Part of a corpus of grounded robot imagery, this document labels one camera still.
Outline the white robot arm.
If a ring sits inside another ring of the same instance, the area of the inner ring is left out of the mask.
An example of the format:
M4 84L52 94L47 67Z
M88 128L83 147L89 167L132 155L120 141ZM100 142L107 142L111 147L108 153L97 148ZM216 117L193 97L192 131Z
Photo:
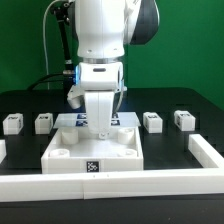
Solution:
M84 96L89 132L101 139L111 129L114 95L123 90L126 45L149 42L159 28L156 0L68 0L78 41L75 88Z

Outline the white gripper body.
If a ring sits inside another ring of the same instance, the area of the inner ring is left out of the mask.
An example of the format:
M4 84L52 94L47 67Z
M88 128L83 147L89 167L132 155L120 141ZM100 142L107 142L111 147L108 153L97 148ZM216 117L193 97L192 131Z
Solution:
M93 134L110 132L112 116L120 108L124 88L119 91L120 98L117 105L114 105L115 91L87 91L83 88L82 90L89 131Z

